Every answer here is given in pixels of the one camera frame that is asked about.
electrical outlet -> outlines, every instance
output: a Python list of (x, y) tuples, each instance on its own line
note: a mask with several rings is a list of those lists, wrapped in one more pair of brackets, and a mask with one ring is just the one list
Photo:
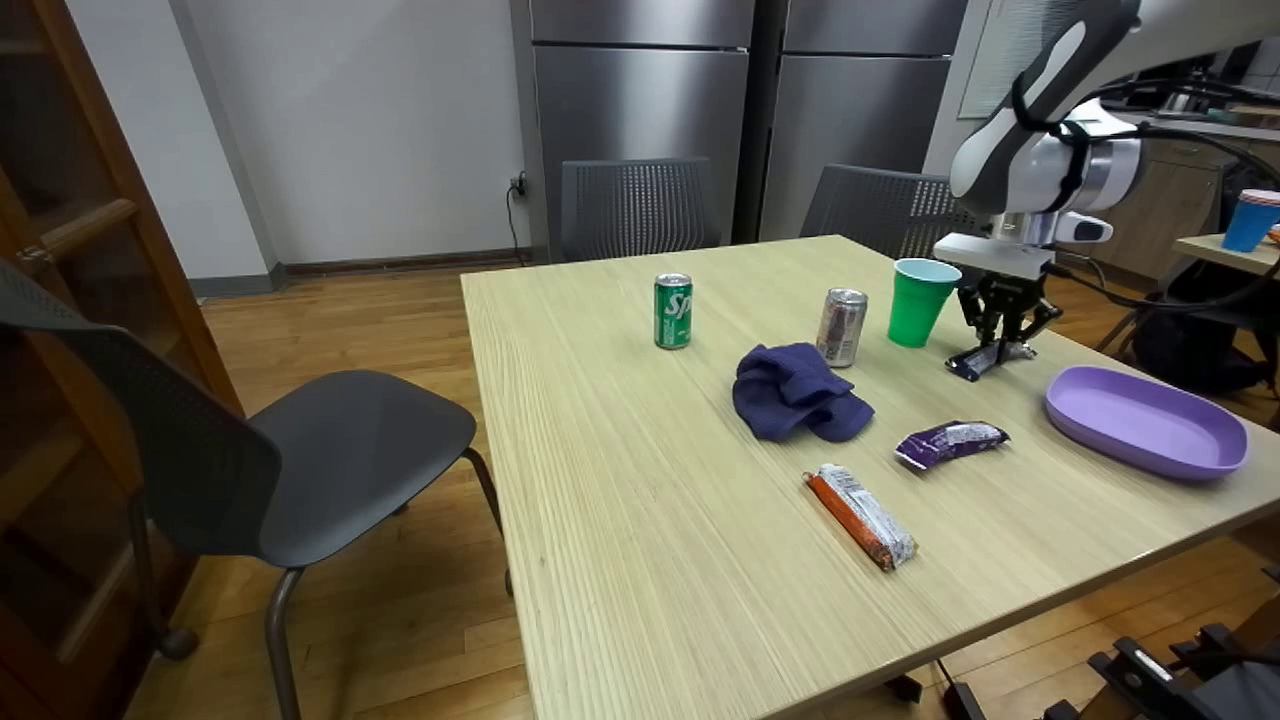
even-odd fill
[(525, 197), (527, 197), (527, 179), (525, 179), (525, 175), (511, 175), (509, 191), (511, 191), (516, 199), (525, 199)]

purple plate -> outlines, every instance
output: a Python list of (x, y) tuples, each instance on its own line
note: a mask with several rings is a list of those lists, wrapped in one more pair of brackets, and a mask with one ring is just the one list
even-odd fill
[(1046, 413), (1071, 441), (1167, 481), (1214, 483), (1247, 458), (1247, 432), (1234, 413), (1110, 369), (1060, 374)]

light wood tabletop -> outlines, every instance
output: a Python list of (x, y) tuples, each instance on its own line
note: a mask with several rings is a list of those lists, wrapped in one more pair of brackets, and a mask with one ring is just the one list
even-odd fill
[[(655, 272), (691, 272), (691, 345), (653, 345)], [(736, 362), (817, 336), (824, 294), (873, 297), (844, 374), (863, 435), (753, 441)], [(1247, 424), (1234, 481), (1184, 488), (1060, 435), (1047, 379), (1114, 362), (1046, 333), (1041, 356), (963, 385), (955, 299), (929, 349), (898, 349), (892, 270), (842, 239), (465, 275), (483, 432), (535, 711), (766, 715), (873, 689), (1036, 610), (1280, 499), (1280, 441)], [(914, 476), (892, 448), (939, 421), (1012, 441)], [(919, 542), (883, 577), (802, 473), (844, 463)]]
[(1225, 270), (1254, 272), (1254, 275), (1264, 275), (1270, 270), (1280, 266), (1275, 246), (1261, 246), (1254, 253), (1228, 253), (1219, 231), (1216, 238), (1181, 238), (1171, 249), (1181, 257), (1225, 266)]

floor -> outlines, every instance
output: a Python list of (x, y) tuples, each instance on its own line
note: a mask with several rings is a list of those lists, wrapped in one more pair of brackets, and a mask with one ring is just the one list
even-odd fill
[[(298, 272), (273, 297), (207, 299), (207, 328), (243, 410), (331, 369), (385, 369), (481, 413), (462, 272), (511, 261), (438, 261), (401, 270)], [(1120, 315), (1096, 294), (1051, 286), (1060, 333), (1096, 345)], [(1254, 393), (1237, 413), (1270, 421), (1275, 400)], [(1147, 563), (1137, 577), (945, 658), (988, 715), (1041, 715), (1051, 701), (1086, 704), (1102, 682), (1087, 658), (1116, 636), (1166, 653), (1199, 625), (1237, 625), (1271, 598), (1254, 547), (1280, 547), (1270, 526), (1254, 546), (1219, 536)], [(201, 562), (176, 619), (206, 636), (183, 666), (158, 662), (127, 710), (131, 720), (273, 715), (259, 613), (273, 572), (253, 562)], [(503, 547), (469, 467), (449, 473), (401, 520), (306, 577), (294, 606), (301, 704), (318, 720), (359, 715), (532, 715), (520, 625), (503, 592)], [(919, 704), (888, 692), (832, 697), (798, 715), (945, 715), (939, 667), (914, 671)]]

navy cloth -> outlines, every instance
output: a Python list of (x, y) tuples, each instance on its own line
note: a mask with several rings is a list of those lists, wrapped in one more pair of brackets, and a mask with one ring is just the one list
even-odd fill
[(878, 416), (814, 345), (756, 345), (736, 363), (733, 410), (760, 441), (789, 441), (808, 429), (842, 445), (863, 432)]

